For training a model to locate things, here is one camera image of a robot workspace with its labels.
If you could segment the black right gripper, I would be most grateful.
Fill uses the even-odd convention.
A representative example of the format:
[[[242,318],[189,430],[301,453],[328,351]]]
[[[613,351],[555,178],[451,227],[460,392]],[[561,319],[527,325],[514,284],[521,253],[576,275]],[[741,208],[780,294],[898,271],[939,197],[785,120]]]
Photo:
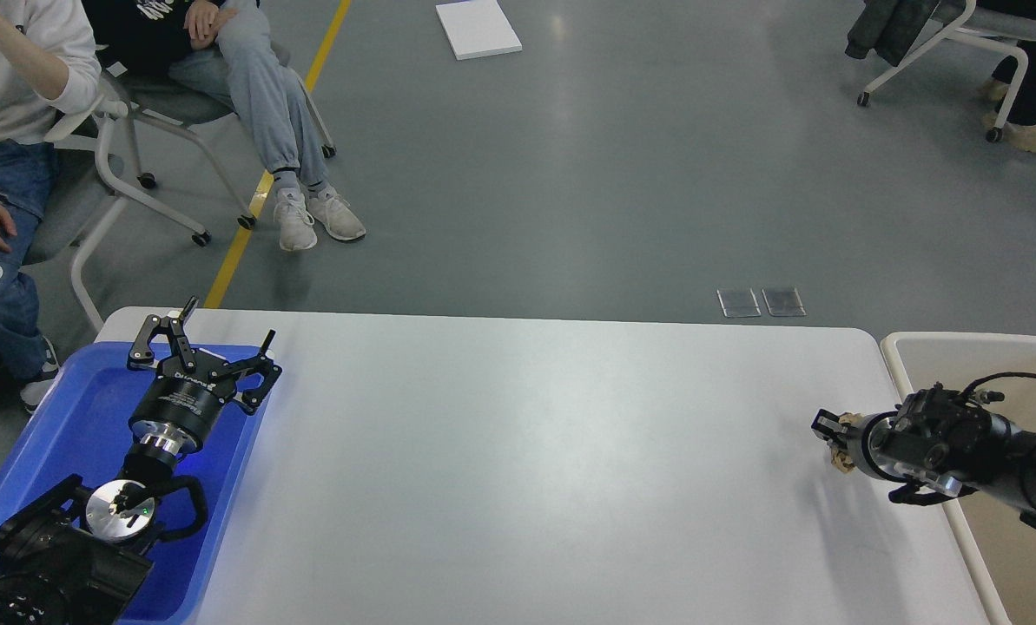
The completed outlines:
[[[813,418],[811,430],[835,450],[846,450],[855,468],[864,475],[882,480],[898,480],[894,462],[884,459],[875,443],[882,442],[890,430],[892,411],[881,414],[834,414],[819,409]]]

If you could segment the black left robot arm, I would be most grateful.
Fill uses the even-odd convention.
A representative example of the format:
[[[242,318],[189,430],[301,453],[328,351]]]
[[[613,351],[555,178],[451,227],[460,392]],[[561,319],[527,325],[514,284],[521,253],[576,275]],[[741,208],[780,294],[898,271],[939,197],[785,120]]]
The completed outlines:
[[[0,472],[0,624],[180,624],[282,368],[179,312],[73,356]]]

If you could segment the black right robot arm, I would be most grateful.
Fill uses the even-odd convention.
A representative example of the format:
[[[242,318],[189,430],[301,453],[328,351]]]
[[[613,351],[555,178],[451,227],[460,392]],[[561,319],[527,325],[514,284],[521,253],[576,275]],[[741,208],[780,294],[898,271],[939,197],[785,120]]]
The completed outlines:
[[[987,409],[1003,399],[984,378],[962,391],[936,383],[891,411],[821,409],[811,428],[835,468],[895,483],[892,503],[930,506],[985,493],[1036,530],[1036,432]]]

